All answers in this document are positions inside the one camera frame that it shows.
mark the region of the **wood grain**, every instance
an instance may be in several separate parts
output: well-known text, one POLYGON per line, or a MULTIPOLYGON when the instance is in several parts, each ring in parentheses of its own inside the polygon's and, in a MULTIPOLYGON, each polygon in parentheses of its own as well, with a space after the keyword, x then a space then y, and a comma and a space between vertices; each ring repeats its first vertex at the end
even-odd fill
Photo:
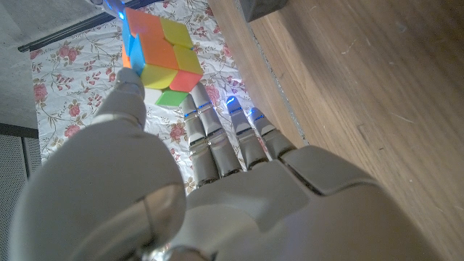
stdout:
POLYGON ((254 105, 259 107, 295 146, 304 146, 305 143, 287 111, 276 82, 256 49, 256 44, 247 24, 243 21, 242 14, 237 11, 233 1, 210 0, 210 6, 212 10, 222 11, 220 19, 217 19, 220 29, 225 32, 233 32, 233 35, 224 35, 225 41, 233 53, 237 68, 244 79, 246 89, 252 97, 254 105), (235 9, 235 12, 227 12, 228 9, 235 9))
MULTIPOLYGON (((246 87, 277 104, 230 2, 210 0, 246 87)), ((289 0, 251 23, 310 144, 379 179, 446 260, 464 260, 463 21, 453 0, 289 0)))

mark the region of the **gray plastic panel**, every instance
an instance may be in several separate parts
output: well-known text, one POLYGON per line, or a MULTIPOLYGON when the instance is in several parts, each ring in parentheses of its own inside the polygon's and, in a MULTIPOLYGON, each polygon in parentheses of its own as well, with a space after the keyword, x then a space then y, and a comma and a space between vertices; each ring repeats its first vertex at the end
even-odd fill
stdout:
POLYGON ((0 135, 0 260, 8 260, 9 228, 26 168, 20 137, 0 135))
POLYGON ((360 168, 316 146, 291 151, 282 160, 322 195, 332 195, 356 184, 377 184, 360 168))

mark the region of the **robot finger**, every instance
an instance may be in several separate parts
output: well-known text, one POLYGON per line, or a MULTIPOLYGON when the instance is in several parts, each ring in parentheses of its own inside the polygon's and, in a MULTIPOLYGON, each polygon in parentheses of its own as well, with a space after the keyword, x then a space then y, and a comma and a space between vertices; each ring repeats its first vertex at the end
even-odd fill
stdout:
POLYGON ((280 159, 285 153, 296 147, 285 137, 258 108, 250 110, 250 121, 261 135, 269 154, 273 159, 280 159))
POLYGON ((202 122, 207 143, 210 146, 219 176, 223 178, 242 171, 239 159, 236 157, 232 144, 219 121, 218 114, 203 84, 198 83, 191 91, 191 95, 202 122))
POLYGON ((230 96, 227 98, 226 104, 247 170, 251 170, 261 162, 267 162, 268 157, 264 153, 260 141, 249 124, 238 99, 230 96))
POLYGON ((188 146, 194 169, 196 187, 212 183, 219 179, 218 169, 208 146, 206 135, 200 120, 194 99, 189 94, 181 103, 182 113, 186 122, 188 146))

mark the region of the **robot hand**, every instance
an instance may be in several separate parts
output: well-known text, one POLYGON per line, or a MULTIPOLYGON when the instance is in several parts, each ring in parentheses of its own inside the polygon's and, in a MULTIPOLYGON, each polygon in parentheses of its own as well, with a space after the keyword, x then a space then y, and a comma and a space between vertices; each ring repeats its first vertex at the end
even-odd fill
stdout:
POLYGON ((437 260, 366 173, 323 149, 296 149, 258 110, 227 100, 242 170, 204 87, 182 103, 198 189, 185 196, 166 146, 143 132, 144 87, 123 68, 93 124, 25 187, 11 260, 437 260))

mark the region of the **white cloth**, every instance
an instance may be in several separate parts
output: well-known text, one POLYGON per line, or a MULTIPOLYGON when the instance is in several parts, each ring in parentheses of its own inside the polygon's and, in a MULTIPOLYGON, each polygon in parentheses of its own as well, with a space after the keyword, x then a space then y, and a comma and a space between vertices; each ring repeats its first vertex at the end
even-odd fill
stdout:
MULTIPOLYGON (((142 9, 187 26, 204 71, 202 82, 243 163, 225 100, 236 96, 246 113, 252 102, 207 0, 162 1, 142 9)), ((72 134, 90 124, 112 90, 115 73, 123 66, 121 25, 121 21, 113 20, 30 53, 43 161, 72 134)), ((193 170, 182 113, 179 108, 146 107, 145 131, 165 142, 189 193, 194 187, 193 170)))

